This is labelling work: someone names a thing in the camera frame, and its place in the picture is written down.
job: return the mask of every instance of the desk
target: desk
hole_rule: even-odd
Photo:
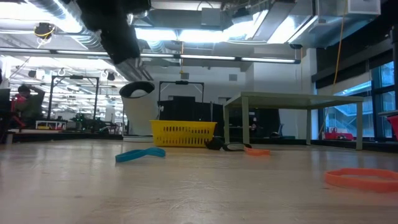
[[[322,96],[285,93],[261,93],[244,91],[232,97],[224,104],[224,136],[229,142],[229,108],[242,107],[243,127],[249,126],[249,107],[270,109],[307,110],[307,144],[311,143],[311,110],[330,106],[356,103],[356,149],[362,149],[362,110],[363,97],[359,96]],[[250,144],[249,129],[243,129],[243,143]]]

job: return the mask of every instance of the floor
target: floor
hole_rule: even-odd
[[[397,223],[398,193],[325,184],[341,167],[398,171],[398,155],[263,146],[270,157],[166,148],[115,164],[148,143],[79,140],[0,146],[0,223]]]

